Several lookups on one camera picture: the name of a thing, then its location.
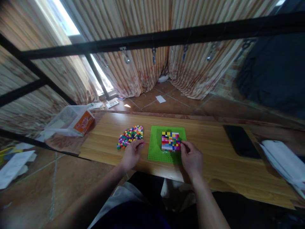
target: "black phone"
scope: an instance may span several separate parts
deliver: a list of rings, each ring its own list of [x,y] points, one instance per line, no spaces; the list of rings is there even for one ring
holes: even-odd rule
[[[223,125],[234,149],[239,156],[261,159],[249,136],[242,127]]]

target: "green baseplate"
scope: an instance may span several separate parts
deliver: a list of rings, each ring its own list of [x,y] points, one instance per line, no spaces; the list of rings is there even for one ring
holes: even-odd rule
[[[161,150],[163,131],[179,133],[179,139],[186,141],[185,129],[183,127],[152,126],[147,159],[150,161],[160,161],[182,165],[180,151],[166,152]]]

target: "pile of colorful blocks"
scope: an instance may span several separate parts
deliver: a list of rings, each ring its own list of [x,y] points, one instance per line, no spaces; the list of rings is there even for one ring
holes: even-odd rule
[[[162,146],[163,151],[180,150],[179,133],[162,132]]]
[[[134,126],[132,128],[126,129],[124,133],[119,138],[119,143],[117,144],[117,149],[125,148],[131,142],[143,138],[143,127]]]

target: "plastic container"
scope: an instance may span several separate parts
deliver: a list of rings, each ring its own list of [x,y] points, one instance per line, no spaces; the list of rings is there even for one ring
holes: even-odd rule
[[[168,80],[168,75],[162,75],[160,76],[160,78],[158,79],[158,83],[164,83]]]
[[[83,137],[94,121],[87,106],[66,106],[45,127],[45,131],[69,137]]]

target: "curtain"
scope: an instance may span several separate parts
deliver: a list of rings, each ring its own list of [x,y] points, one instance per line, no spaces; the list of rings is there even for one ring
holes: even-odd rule
[[[0,33],[18,49],[70,44],[44,0],[11,0],[1,7]],[[38,79],[3,47],[0,47],[0,62],[1,95]],[[99,101],[92,79],[78,56],[33,62],[77,104]],[[67,105],[50,87],[44,86],[1,107],[0,128],[35,137]]]
[[[62,0],[86,41],[214,24],[267,15],[277,0]],[[170,82],[187,97],[203,99],[240,51],[242,40],[218,42],[207,61],[212,43],[97,54],[101,68],[122,97],[139,96],[168,74]]]
[[[171,1],[62,0],[62,3],[86,41],[170,29]],[[130,64],[125,63],[122,52],[95,57],[118,95],[139,96],[156,84],[167,62],[168,47],[157,49],[155,64],[152,49],[127,51],[127,55]]]
[[[1,95],[38,79],[0,46]],[[17,134],[36,136],[68,103],[48,86],[0,108],[0,128]]]
[[[215,24],[268,15],[278,1],[274,0],[217,0],[185,1],[173,4],[172,27]],[[170,82],[192,99],[203,99],[222,78],[238,55],[242,39],[189,45],[185,61],[182,62],[184,46],[172,46],[169,51],[168,74]],[[210,52],[212,60],[207,61]]]
[[[22,51],[71,44],[46,0],[3,3],[0,33]],[[77,104],[98,101],[93,79],[78,56],[33,62]]]

